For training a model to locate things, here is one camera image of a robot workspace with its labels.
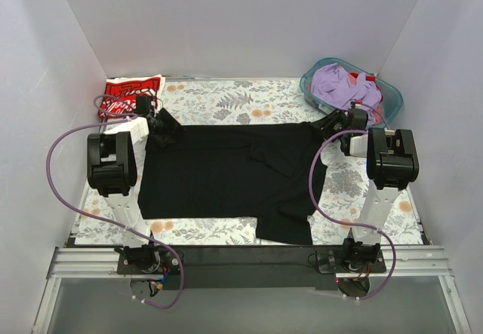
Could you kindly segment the black t-shirt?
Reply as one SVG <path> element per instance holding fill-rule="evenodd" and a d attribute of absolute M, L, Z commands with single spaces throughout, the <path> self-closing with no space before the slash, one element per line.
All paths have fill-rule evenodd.
<path fill-rule="evenodd" d="M 313 121 L 149 129 L 138 195 L 145 219 L 253 217 L 259 239 L 310 245 L 326 166 Z"/>

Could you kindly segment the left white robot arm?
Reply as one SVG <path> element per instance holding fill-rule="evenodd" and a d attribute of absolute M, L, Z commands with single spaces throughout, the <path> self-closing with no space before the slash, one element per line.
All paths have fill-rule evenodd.
<path fill-rule="evenodd" d="M 88 136 L 88 183 L 104 197 L 115 220 L 122 224 L 123 247 L 117 252 L 127 264 L 145 274 L 179 274 L 182 259 L 150 240 L 151 230 L 142 217 L 134 191 L 137 183 L 134 145 L 149 135 L 149 124 L 156 114 L 155 98 L 136 97 L 136 107 L 131 111 L 137 115 L 135 119 Z"/>

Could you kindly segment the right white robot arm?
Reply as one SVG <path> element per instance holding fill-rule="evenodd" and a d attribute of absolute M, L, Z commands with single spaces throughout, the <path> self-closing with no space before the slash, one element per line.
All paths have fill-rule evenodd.
<path fill-rule="evenodd" d="M 368 273 L 373 264 L 383 261 L 380 241 L 386 236 L 383 226 L 392 205 L 420 171 L 413 132 L 369 127 L 368 113 L 357 107 L 348 112 L 336 109 L 315 122 L 315 128 L 321 132 L 323 146 L 337 139 L 344 155 L 366 159 L 369 186 L 348 237 L 336 249 L 316 252 L 314 265 L 322 272 L 341 267 Z"/>

